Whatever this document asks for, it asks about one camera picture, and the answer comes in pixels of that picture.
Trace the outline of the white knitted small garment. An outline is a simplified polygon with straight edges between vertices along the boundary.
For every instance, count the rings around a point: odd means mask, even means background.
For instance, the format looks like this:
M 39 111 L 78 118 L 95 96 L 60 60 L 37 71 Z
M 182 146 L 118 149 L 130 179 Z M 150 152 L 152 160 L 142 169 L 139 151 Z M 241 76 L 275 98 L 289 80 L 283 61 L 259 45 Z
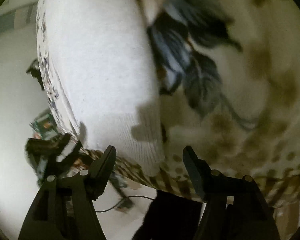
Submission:
M 137 1 L 39 0 L 37 51 L 61 130 L 156 175 L 165 159 L 159 89 Z

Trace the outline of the floral cream bed blanket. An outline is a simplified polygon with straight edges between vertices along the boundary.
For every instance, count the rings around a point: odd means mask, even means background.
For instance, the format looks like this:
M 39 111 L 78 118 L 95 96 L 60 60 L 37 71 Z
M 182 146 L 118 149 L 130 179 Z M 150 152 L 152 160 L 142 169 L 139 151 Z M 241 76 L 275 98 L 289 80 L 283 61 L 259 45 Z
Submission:
M 161 168 L 181 150 L 300 200 L 300 9 L 293 0 L 141 0 L 160 83 Z

